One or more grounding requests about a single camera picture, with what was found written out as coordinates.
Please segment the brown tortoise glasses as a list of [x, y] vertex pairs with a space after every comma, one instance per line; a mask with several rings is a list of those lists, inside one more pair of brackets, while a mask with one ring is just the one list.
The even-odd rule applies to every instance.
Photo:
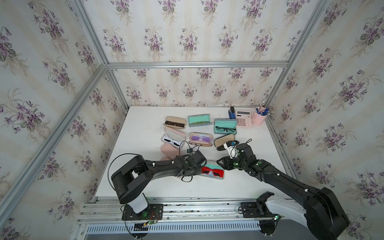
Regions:
[[171, 122], [171, 121], [165, 121], [164, 125], [170, 128], [176, 128], [176, 129], [183, 129], [185, 127], [184, 123], [177, 123], [177, 122]]

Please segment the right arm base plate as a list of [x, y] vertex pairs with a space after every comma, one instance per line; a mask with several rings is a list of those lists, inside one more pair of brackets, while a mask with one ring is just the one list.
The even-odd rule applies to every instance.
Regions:
[[266, 204], [267, 200], [274, 195], [272, 192], [265, 192], [254, 202], [242, 202], [238, 213], [243, 215], [243, 218], [272, 218], [273, 221], [277, 221], [282, 216], [270, 212]]

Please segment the black green-lens glasses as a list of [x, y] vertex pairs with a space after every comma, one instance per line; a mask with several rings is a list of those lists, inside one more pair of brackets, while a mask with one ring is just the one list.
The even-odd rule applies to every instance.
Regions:
[[215, 132], [215, 134], [222, 134], [222, 135], [234, 134], [235, 135], [237, 133], [237, 129], [236, 128], [225, 128], [225, 127], [215, 126], [214, 132]]

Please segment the blue black stapler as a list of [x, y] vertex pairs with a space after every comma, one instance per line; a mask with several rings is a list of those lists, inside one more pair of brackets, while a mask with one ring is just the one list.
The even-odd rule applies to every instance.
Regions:
[[229, 118], [231, 120], [236, 118], [236, 111], [235, 111], [235, 108], [233, 106], [230, 107], [228, 113], [229, 113]]

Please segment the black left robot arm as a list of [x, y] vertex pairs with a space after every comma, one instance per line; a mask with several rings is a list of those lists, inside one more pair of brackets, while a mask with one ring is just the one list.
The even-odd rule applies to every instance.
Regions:
[[207, 159], [200, 151], [176, 156], [167, 161], [145, 160], [143, 156], [135, 154], [112, 175], [108, 174], [108, 178], [119, 203], [129, 205], [140, 196], [150, 181], [165, 177], [200, 175], [206, 164]]

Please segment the purple pink glasses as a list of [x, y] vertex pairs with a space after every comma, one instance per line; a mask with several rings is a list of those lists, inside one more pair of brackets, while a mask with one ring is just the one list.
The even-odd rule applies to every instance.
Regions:
[[191, 141], [205, 142], [210, 144], [212, 142], [212, 138], [206, 135], [193, 135], [190, 137]]

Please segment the pink case white sunglasses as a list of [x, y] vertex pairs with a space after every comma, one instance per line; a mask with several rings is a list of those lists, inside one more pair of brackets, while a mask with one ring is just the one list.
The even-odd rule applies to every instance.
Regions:
[[182, 132], [169, 127], [165, 127], [165, 134], [167, 134], [173, 140], [184, 141], [186, 143], [186, 135]]

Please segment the teal case black glasses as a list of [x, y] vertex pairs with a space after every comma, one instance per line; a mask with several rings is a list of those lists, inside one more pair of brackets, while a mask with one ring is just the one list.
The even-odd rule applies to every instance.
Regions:
[[225, 127], [225, 128], [236, 128], [237, 129], [237, 120], [235, 120], [235, 119], [232, 119], [232, 120], [231, 119], [215, 119], [214, 129], [215, 129], [215, 126]]

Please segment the pink calculator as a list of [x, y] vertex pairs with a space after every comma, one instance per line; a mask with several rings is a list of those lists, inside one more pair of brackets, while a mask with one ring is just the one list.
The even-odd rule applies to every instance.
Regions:
[[251, 128], [253, 126], [250, 111], [236, 110], [236, 120], [238, 128]]

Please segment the plaid case purple glasses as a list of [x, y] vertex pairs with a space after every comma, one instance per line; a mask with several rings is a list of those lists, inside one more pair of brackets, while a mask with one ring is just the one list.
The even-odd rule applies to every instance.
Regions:
[[191, 133], [188, 143], [194, 146], [211, 147], [213, 145], [213, 136], [206, 133]]

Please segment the pink pen cup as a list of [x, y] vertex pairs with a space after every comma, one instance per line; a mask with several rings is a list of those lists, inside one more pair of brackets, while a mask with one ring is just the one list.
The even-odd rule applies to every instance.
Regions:
[[268, 116], [259, 115], [258, 113], [252, 114], [252, 124], [254, 126], [261, 126]]

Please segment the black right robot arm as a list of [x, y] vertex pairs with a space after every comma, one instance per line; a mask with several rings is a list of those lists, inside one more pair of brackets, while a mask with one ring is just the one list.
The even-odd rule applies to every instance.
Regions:
[[245, 171], [249, 176], [269, 184], [290, 197], [273, 198], [265, 192], [254, 202], [243, 202], [238, 209], [244, 218], [265, 218], [261, 233], [272, 234], [275, 222], [287, 217], [306, 226], [318, 240], [335, 240], [348, 228], [350, 220], [336, 195], [328, 188], [306, 185], [278, 170], [271, 163], [257, 159], [252, 148], [244, 143], [234, 148], [236, 156], [222, 157], [217, 164], [224, 170]]

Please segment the grey teal-lined glasses case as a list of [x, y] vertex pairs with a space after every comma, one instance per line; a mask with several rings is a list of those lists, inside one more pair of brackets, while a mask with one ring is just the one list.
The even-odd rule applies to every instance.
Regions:
[[208, 126], [212, 124], [209, 114], [189, 116], [188, 123], [189, 127]]

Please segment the grey case red sunglasses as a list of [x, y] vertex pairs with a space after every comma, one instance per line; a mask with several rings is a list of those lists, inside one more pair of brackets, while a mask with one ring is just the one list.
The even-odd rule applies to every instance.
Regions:
[[225, 177], [225, 170], [219, 165], [207, 163], [202, 167], [200, 176], [223, 180]]

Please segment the beige case black glasses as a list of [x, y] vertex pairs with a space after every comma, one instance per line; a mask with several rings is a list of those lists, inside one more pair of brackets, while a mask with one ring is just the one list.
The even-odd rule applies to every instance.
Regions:
[[214, 140], [214, 146], [217, 151], [224, 151], [225, 150], [225, 144], [228, 146], [236, 146], [240, 142], [236, 140], [234, 134], [228, 134], [228, 135], [223, 135], [219, 138], [216, 138]]

